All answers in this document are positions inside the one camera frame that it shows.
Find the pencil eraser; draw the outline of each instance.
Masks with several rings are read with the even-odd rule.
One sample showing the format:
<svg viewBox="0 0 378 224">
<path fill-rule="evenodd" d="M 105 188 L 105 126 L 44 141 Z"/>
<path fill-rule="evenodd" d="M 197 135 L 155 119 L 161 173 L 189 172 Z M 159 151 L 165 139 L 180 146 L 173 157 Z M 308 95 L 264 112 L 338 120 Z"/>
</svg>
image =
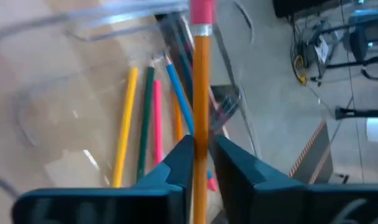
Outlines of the pencil eraser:
<svg viewBox="0 0 378 224">
<path fill-rule="evenodd" d="M 208 186 L 207 187 L 208 187 L 209 190 L 216 192 L 216 182 L 215 182 L 214 178 L 208 179 Z"/>
<path fill-rule="evenodd" d="M 191 0 L 190 18 L 192 25 L 214 23 L 214 1 Z"/>
</svg>

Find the green pencil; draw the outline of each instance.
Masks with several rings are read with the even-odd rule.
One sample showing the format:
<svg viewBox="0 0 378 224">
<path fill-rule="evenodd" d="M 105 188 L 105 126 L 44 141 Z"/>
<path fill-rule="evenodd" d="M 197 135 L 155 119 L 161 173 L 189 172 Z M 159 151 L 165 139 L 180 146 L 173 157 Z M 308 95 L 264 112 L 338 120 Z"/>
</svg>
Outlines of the green pencil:
<svg viewBox="0 0 378 224">
<path fill-rule="evenodd" d="M 154 79 L 154 62 L 152 60 L 150 61 L 149 66 L 147 67 L 145 101 L 144 101 L 144 117 L 142 120 L 141 141 L 140 141 L 140 146 L 139 146 L 137 182 L 141 177 L 144 176 L 144 171 L 145 171 L 147 133 L 148 133 L 148 128 L 149 128 L 150 102 L 152 101 L 153 79 Z"/>
</svg>

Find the pink pencil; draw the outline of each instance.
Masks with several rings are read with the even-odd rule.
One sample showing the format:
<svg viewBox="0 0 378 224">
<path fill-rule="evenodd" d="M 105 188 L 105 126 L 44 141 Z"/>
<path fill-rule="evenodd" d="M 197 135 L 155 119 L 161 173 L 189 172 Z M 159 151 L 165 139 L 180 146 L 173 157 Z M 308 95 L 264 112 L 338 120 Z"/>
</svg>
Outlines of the pink pencil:
<svg viewBox="0 0 378 224">
<path fill-rule="evenodd" d="M 162 84 L 154 80 L 155 165 L 163 160 Z"/>
</svg>

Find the gray floor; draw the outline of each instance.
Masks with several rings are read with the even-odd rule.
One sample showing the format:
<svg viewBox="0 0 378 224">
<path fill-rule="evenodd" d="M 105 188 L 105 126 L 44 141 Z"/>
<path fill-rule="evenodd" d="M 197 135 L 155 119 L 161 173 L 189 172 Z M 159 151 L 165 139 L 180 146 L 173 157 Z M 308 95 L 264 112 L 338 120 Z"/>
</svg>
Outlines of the gray floor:
<svg viewBox="0 0 378 224">
<path fill-rule="evenodd" d="M 352 83 L 349 69 L 342 68 L 329 71 L 325 76 L 328 82 L 321 87 L 312 83 L 308 87 L 300 86 L 290 65 L 291 27 L 275 17 L 271 0 L 241 0 L 240 3 L 254 26 L 252 44 L 242 15 L 229 4 L 222 4 L 218 24 L 233 60 L 235 78 L 246 95 L 260 158 L 287 174 L 320 121 L 326 119 L 335 172 L 349 174 L 350 183 L 378 182 L 378 143 L 367 142 L 366 120 L 339 122 L 331 116 L 335 106 L 348 104 L 357 109 L 378 109 L 378 82 L 359 76 L 360 68 L 355 67 L 351 68 Z M 339 24 L 340 10 L 332 10 L 330 17 L 332 23 Z M 333 61 L 348 61 L 346 51 L 339 48 Z M 218 83 L 219 77 L 213 72 L 211 82 Z M 319 104 L 310 88 L 325 105 Z"/>
</svg>

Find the blue pencil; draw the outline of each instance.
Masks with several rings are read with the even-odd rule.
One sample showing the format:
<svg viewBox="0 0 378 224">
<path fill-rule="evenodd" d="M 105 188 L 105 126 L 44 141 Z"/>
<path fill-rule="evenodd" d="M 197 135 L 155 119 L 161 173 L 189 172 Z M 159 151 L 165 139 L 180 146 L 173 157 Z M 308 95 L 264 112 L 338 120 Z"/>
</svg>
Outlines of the blue pencil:
<svg viewBox="0 0 378 224">
<path fill-rule="evenodd" d="M 171 60 L 165 54 L 165 52 L 164 52 L 164 57 L 165 57 L 165 61 L 167 62 L 167 65 L 165 66 L 165 68 L 167 69 L 167 73 L 168 73 L 168 75 L 171 79 L 171 83 L 172 83 L 174 92 L 177 96 L 178 103 L 181 107 L 183 117 L 185 118 L 185 121 L 187 123 L 189 133 L 191 135 L 194 135 L 195 125 L 193 123 L 193 118 L 191 117 L 189 106 L 188 106 L 187 101 L 185 99 L 185 94 L 183 93 L 181 84 L 179 82 L 179 78 L 178 78 L 177 74 L 175 73 L 175 68 L 174 68 Z M 214 178 L 211 174 L 211 171 L 209 169 L 207 169 L 207 179 L 208 179 L 208 188 L 215 192 L 216 191 L 216 183 L 215 183 L 215 180 L 214 180 Z"/>
</svg>

